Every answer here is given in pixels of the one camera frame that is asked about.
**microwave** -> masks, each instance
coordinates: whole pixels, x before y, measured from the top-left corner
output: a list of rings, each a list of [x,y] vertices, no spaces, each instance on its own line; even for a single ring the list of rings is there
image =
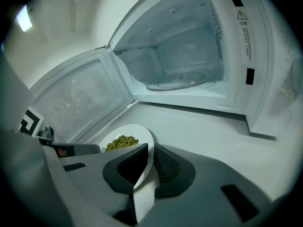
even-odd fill
[[[31,106],[62,142],[87,142],[134,101],[244,115],[276,137],[302,122],[302,68],[270,0],[140,0],[107,45],[36,82]]]

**warning label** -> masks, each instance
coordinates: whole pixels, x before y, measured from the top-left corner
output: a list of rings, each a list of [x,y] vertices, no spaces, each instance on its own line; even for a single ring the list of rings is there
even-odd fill
[[[247,20],[246,16],[239,10],[238,17],[239,20]]]
[[[245,8],[232,8],[238,27],[238,35],[241,42],[242,64],[255,65],[255,43],[249,17]]]

